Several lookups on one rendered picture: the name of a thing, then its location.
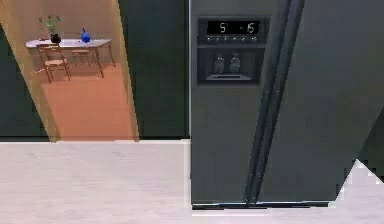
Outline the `dark grey fridge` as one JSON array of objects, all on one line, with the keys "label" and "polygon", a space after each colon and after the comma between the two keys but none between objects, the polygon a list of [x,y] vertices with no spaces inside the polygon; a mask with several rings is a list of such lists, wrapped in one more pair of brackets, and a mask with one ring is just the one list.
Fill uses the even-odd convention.
[{"label": "dark grey fridge", "polygon": [[327,206],[384,176],[384,0],[306,0],[256,204],[244,202],[279,0],[189,0],[194,209]]}]

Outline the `wooden chair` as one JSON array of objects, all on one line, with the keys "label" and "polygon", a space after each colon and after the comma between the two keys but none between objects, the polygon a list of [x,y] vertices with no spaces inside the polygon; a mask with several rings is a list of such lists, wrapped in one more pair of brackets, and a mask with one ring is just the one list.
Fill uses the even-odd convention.
[{"label": "wooden chair", "polygon": [[92,53],[90,50],[73,50],[71,54],[74,62],[76,61],[76,58],[79,58],[80,62],[83,63],[83,58],[86,58],[88,66],[91,66],[90,57],[92,56]]},{"label": "wooden chair", "polygon": [[56,67],[63,67],[66,72],[67,79],[71,80],[68,60],[65,58],[59,44],[38,44],[36,48],[38,50],[39,58],[44,66],[44,71],[47,75],[49,83],[52,83],[53,80],[51,69]]}]

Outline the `white table with wooden legs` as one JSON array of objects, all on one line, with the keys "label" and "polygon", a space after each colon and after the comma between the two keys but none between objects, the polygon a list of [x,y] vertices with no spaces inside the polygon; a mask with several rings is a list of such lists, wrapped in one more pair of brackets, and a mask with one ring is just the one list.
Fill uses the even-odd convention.
[{"label": "white table with wooden legs", "polygon": [[107,46],[112,64],[115,65],[112,55],[111,39],[91,39],[87,43],[81,39],[62,39],[60,43],[52,43],[50,40],[30,40],[27,41],[25,45],[28,49],[56,50],[60,53],[64,50],[90,50],[96,57],[96,65],[98,66],[101,77],[104,77],[104,71],[100,62],[99,49]]}]

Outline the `green plant in black pot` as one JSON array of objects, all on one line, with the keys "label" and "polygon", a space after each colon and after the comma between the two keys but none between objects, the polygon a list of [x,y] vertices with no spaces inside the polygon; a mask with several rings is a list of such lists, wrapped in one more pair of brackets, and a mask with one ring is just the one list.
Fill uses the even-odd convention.
[{"label": "green plant in black pot", "polygon": [[59,44],[61,37],[57,32],[57,24],[62,21],[60,16],[48,15],[46,19],[39,17],[38,21],[46,26],[50,35],[50,41],[53,44]]}]

